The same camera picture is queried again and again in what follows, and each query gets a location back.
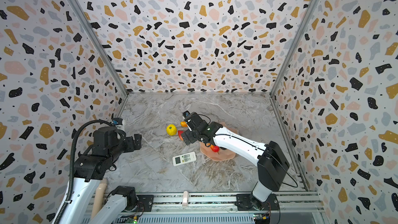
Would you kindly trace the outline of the red yellow fake mango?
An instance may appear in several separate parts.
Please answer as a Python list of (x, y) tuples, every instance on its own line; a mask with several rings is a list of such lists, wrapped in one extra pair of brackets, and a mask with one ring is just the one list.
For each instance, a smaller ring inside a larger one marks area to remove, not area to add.
[(182, 122), (180, 123), (180, 125), (181, 125), (182, 127), (187, 127), (187, 126), (188, 126), (187, 123), (186, 123), (185, 121), (182, 121)]

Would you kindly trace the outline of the red fake strawberry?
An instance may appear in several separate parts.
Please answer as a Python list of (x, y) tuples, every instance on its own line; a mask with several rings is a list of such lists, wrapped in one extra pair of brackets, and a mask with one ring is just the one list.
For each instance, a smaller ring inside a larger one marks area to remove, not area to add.
[(184, 134), (184, 131), (182, 131), (182, 130), (178, 131), (178, 136), (179, 136), (181, 141), (184, 141), (184, 138), (182, 137), (183, 134)]

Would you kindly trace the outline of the yellow fake lemon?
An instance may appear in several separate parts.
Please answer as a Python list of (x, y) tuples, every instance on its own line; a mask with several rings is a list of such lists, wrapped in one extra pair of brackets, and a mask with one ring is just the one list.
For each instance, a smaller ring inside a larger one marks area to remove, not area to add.
[(169, 136), (174, 136), (174, 135), (176, 135), (176, 134), (178, 133), (178, 130), (177, 130), (177, 128), (176, 128), (175, 125), (170, 124), (170, 125), (168, 125), (167, 128), (166, 128), (166, 132), (167, 132), (167, 134), (168, 134)]

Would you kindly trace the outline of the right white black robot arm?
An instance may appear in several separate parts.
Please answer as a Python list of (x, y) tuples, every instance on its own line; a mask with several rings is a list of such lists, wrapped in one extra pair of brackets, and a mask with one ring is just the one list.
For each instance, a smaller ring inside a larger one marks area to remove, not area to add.
[(249, 208), (262, 210), (269, 196), (280, 190), (290, 168), (280, 146), (273, 141), (265, 144), (240, 136), (220, 123), (206, 122), (196, 112), (185, 111), (183, 117), (188, 130), (181, 137), (186, 145), (198, 141), (218, 146), (238, 154), (257, 167), (258, 182), (249, 195)]

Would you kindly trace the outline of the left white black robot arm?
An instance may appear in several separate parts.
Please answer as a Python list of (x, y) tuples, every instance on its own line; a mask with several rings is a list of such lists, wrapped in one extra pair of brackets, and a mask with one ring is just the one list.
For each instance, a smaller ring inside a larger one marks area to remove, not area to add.
[(76, 149), (71, 151), (67, 192), (55, 215), (54, 224), (80, 223), (106, 172), (116, 168), (116, 162), (122, 154), (142, 148), (141, 134), (127, 136), (115, 126), (99, 128), (94, 131), (93, 138), (93, 145), (77, 160), (74, 159)]

